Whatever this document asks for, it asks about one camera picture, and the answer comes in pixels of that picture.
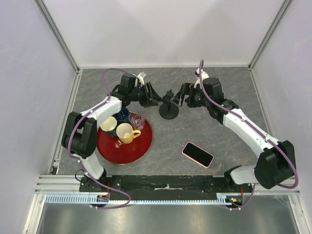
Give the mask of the black phone stand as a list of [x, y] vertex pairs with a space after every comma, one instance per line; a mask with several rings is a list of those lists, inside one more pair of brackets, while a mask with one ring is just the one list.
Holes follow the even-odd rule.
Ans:
[[171, 101], [174, 97], [172, 90], [167, 91], [163, 97], [163, 104], [159, 107], [159, 114], [162, 118], [171, 120], [178, 116], [179, 108], [178, 106]]

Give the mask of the phone with pink case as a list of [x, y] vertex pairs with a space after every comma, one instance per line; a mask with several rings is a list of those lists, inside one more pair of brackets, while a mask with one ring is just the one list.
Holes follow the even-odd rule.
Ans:
[[212, 161], [214, 160], [214, 156], [211, 153], [191, 142], [186, 143], [182, 149], [182, 154], [204, 168], [209, 168]]

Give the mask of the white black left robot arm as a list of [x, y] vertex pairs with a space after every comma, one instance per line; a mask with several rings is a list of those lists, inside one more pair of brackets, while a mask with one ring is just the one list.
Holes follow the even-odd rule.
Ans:
[[106, 172], [95, 154], [100, 124], [131, 102], [138, 102], [145, 108], [157, 106], [163, 101], [150, 82], [144, 81], [145, 76], [144, 72], [138, 75], [124, 73], [120, 84], [103, 101], [81, 113], [71, 112], [67, 117], [61, 145], [71, 158], [82, 165], [91, 178], [90, 186], [97, 192], [107, 186]]

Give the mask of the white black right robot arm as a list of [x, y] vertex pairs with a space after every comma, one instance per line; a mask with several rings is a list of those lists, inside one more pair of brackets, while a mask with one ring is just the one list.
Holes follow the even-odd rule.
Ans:
[[174, 102], [185, 102], [190, 108], [205, 107], [212, 118], [236, 133], [256, 154], [255, 165], [236, 166], [225, 173], [223, 186], [227, 191], [234, 192], [245, 183], [271, 189], [292, 176], [295, 182], [290, 188], [298, 185], [293, 144], [272, 137], [250, 121], [236, 103], [224, 97], [218, 78], [182, 84]]

